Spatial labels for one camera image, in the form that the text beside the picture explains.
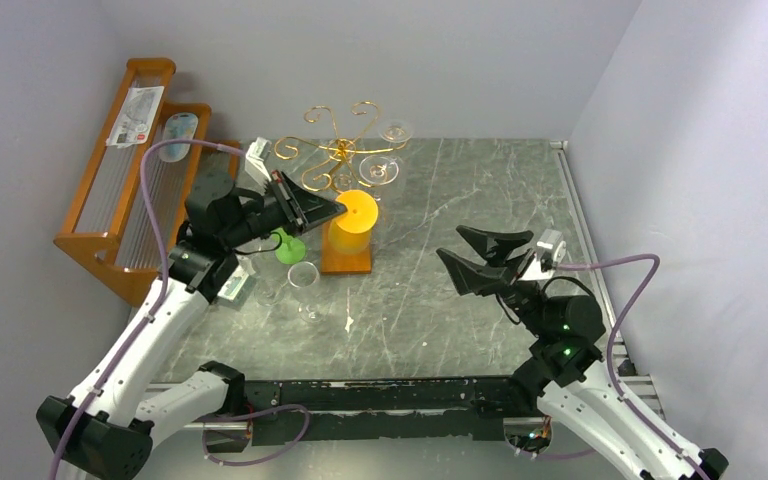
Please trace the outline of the orange plastic goblet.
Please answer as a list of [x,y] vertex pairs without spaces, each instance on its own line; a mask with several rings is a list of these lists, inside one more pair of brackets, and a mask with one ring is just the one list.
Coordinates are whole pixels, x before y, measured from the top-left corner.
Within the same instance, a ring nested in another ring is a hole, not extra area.
[[363,190],[344,191],[336,197],[336,202],[346,211],[330,222],[329,244],[340,254],[358,254],[370,244],[379,217],[378,203]]

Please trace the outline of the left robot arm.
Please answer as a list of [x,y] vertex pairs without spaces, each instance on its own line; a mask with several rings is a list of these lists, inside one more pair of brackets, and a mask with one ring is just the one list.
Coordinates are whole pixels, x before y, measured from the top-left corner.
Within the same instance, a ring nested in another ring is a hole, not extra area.
[[194,181],[178,239],[135,319],[93,371],[67,396],[46,398],[37,422],[62,464],[99,479],[131,479],[152,450],[184,425],[249,412],[242,372],[217,361],[153,397],[146,390],[181,335],[202,318],[239,265],[238,250],[277,229],[302,234],[346,212],[285,173],[258,190],[238,187],[224,171]]

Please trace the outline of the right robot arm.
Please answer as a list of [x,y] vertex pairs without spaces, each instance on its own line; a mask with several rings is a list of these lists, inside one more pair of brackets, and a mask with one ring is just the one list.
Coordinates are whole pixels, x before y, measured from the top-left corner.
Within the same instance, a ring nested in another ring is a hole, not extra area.
[[565,262],[560,232],[491,232],[465,225],[457,233],[480,257],[436,253],[461,296],[492,297],[509,320],[535,338],[530,357],[508,377],[509,399],[521,414],[539,411],[542,432],[514,443],[538,458],[551,425],[575,433],[626,479],[720,479],[729,461],[718,449],[685,438],[619,378],[616,339],[628,311],[607,328],[595,293],[574,272],[602,264]]

